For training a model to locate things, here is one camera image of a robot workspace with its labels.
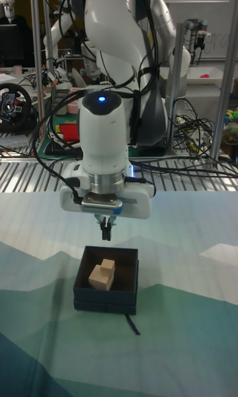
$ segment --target teal fabric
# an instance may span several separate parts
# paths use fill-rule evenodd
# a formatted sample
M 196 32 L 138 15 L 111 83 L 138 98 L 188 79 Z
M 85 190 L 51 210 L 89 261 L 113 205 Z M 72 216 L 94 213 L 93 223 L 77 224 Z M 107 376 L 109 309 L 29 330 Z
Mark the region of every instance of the teal fabric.
M 136 336 L 124 316 L 74 310 L 78 260 L 0 249 L 1 277 L 18 287 L 0 290 L 1 397 L 237 395 L 236 305 L 160 284 L 141 288 Z M 27 283 L 36 288 L 19 290 Z

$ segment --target electrical wire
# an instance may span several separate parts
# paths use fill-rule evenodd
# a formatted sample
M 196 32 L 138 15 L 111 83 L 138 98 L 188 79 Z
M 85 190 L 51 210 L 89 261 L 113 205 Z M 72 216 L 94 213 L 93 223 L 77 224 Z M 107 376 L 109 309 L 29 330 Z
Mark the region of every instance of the electrical wire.
M 49 8 L 50 8 L 50 10 L 51 10 L 51 12 L 52 12 L 52 15 L 54 15 L 54 10 L 53 10 L 53 8 L 50 6 L 48 0 L 45 0 L 45 2 L 46 2 L 47 5 L 49 6 Z
M 33 134 L 32 134 L 32 149 L 34 152 L 34 156 L 36 157 L 37 161 L 48 171 L 50 172 L 51 175 L 55 176 L 62 182 L 64 182 L 73 192 L 73 200 L 75 203 L 81 204 L 82 198 L 78 196 L 77 190 L 71 185 L 70 181 L 65 179 L 61 174 L 58 172 L 54 171 L 51 169 L 38 155 L 37 149 L 36 149 L 36 142 L 38 140 L 38 135 L 41 127 L 61 109 L 65 105 L 69 104 L 70 102 L 73 102 L 77 98 L 82 98 L 84 96 L 85 91 L 83 90 L 77 90 L 76 92 L 73 92 L 69 95 L 67 95 L 65 98 L 61 100 L 61 102 L 47 115 L 40 120 L 40 122 L 37 124 Z

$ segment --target wooden cube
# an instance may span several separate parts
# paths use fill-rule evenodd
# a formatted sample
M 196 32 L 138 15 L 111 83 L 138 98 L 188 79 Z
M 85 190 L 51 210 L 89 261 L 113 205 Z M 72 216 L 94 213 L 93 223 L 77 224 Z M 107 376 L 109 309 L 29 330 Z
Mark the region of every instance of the wooden cube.
M 112 287 L 112 283 L 114 280 L 114 274 L 111 277 L 105 277 L 101 275 L 100 265 L 96 265 L 94 270 L 91 272 L 89 276 L 89 283 L 96 290 L 110 290 Z
M 115 261 L 104 259 L 100 265 L 101 275 L 103 277 L 112 277 L 115 270 Z

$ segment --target black cable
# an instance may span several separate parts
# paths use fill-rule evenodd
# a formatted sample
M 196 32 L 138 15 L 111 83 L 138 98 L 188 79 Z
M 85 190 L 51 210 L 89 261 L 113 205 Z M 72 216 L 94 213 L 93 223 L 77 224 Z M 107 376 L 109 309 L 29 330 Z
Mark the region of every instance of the black cable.
M 45 124 L 47 122 L 48 119 L 52 118 L 54 116 L 54 114 L 56 114 L 56 112 L 58 112 L 58 110 L 60 110 L 61 108 L 63 108 L 66 104 L 73 102 L 73 100 L 75 100 L 75 97 L 81 98 L 84 96 L 84 91 L 83 90 L 78 90 L 77 92 L 71 93 L 70 95 L 66 96 L 65 98 L 63 98 L 61 100 L 61 102 L 47 115 L 44 116 L 44 118 L 38 123 L 38 125 L 36 126 L 33 134 L 32 134 L 32 148 L 34 151 L 34 156 L 36 157 L 37 161 L 48 171 L 50 172 L 51 175 L 55 176 L 56 178 L 59 178 L 59 180 L 61 180 L 62 182 L 64 182 L 66 184 L 66 186 L 68 186 L 72 192 L 73 192 L 73 200 L 75 203 L 79 203 L 81 204 L 82 202 L 82 198 L 80 198 L 78 196 L 77 190 L 70 184 L 70 182 L 65 179 L 61 174 L 58 174 L 56 171 L 54 171 L 53 169 L 51 169 L 48 165 L 46 165 L 43 160 L 38 156 L 37 153 L 37 149 L 36 149 L 36 142 L 38 140 L 39 137 L 39 132 L 40 132 L 40 128 L 43 124 Z
M 153 64 L 153 67 L 151 67 L 151 69 L 152 69 L 151 70 L 151 78 L 150 78 L 148 84 L 146 84 L 146 86 L 141 90 L 141 92 L 140 92 L 141 96 L 148 93 L 151 90 L 151 88 L 153 86 L 153 82 L 155 81 L 155 79 L 157 77 L 157 67 L 159 66 L 159 46 L 158 46 L 158 42 L 157 42 L 157 33 L 156 33 L 155 25 L 153 23 L 153 16 L 151 13 L 151 8 L 150 8 L 149 2 L 147 0 L 142 0 L 142 1 L 145 6 L 145 10 L 146 10 L 148 21 L 149 21 L 149 26 L 151 29 L 153 45 L 155 48 L 155 55 L 154 55 L 154 64 Z
M 225 168 L 230 169 L 232 173 L 230 172 L 224 172 L 224 171 L 218 171 L 218 170 L 208 170 L 208 169 L 196 169 L 195 166 L 188 166 L 188 167 L 184 167 L 184 168 L 168 168 L 168 167 L 157 167 L 157 166 L 151 166 L 151 165 L 146 165 L 143 164 L 142 162 L 137 162 L 137 161 L 132 161 L 130 160 L 130 162 L 134 165 L 134 166 L 138 166 L 140 168 L 142 168 L 144 171 L 148 171 L 148 172 L 160 172 L 163 174 L 178 174 L 178 175 L 186 175 L 186 176 L 194 176 L 194 177 L 208 177 L 207 176 L 200 176 L 198 173 L 207 173 L 207 174 L 214 174 L 213 176 L 209 176 L 212 178 L 217 178 L 218 175 L 221 176 L 222 178 L 238 178 L 238 172 L 234 172 L 231 168 L 229 168 L 228 166 L 225 166 Z
M 73 152 L 75 152 L 75 148 L 68 142 L 66 142 L 65 140 L 63 140 L 55 131 L 54 125 L 53 125 L 53 117 L 50 117 L 50 128 L 52 130 L 53 135 L 59 140 L 61 141 L 65 147 L 69 147 Z
M 50 4 L 48 3 L 48 1 L 47 1 L 47 0 L 45 0 L 45 2 L 47 3 L 47 5 L 49 6 L 49 8 L 50 8 L 50 10 L 51 10 L 52 14 L 54 15 L 54 10 L 53 10 L 53 8 L 50 6 Z
M 89 49 L 88 45 L 86 45 L 86 41 L 83 41 L 83 45 L 86 47 L 87 51 L 95 58 L 95 63 L 96 61 L 96 57 L 94 55 L 94 53 L 91 51 L 91 49 Z
M 102 52 L 101 52 L 101 51 L 100 51 L 100 56 L 101 56 L 101 59 L 102 59 L 102 64 L 103 64 L 104 70 L 106 71 L 106 74 L 107 74 L 107 76 L 108 76 L 110 82 L 112 83 L 112 86 L 115 86 L 116 83 L 114 82 L 114 80 L 113 80 L 113 79 L 110 77 L 110 75 L 108 74 L 108 71 L 107 71 L 107 69 L 106 69 L 106 65 L 104 64 L 104 60 L 103 60 Z
M 62 11 L 63 11 L 63 4 L 65 3 L 65 1 L 66 0 L 62 0 L 61 3 L 60 3 L 60 6 L 59 6 L 59 31 L 60 31 L 60 34 L 61 34 L 62 38 L 63 38 L 64 35 L 63 35 L 62 26 L 61 26 L 61 16 L 62 16 Z M 69 4 L 69 14 L 71 15 L 71 19 L 72 19 L 73 16 L 71 14 L 70 4 Z M 95 62 L 95 59 L 92 59 L 92 58 L 90 58 L 90 57 L 88 57 L 86 55 L 83 55 L 82 53 L 79 53 L 79 55 L 81 55 L 82 57 L 84 57 L 86 59 L 89 59 L 89 61 Z

